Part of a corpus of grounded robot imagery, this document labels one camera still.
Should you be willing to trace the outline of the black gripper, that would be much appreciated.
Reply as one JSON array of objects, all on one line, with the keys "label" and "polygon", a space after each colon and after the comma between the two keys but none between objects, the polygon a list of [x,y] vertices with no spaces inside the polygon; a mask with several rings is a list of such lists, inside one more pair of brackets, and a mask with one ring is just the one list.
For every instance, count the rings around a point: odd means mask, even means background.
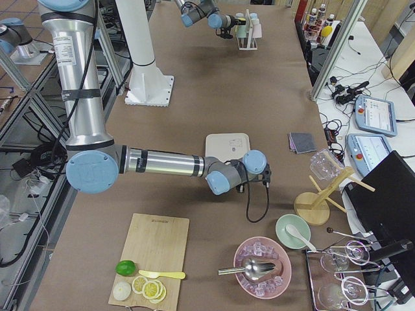
[{"label": "black gripper", "polygon": [[237,26],[246,25],[246,19],[244,17],[237,17],[235,18],[235,24]]}]

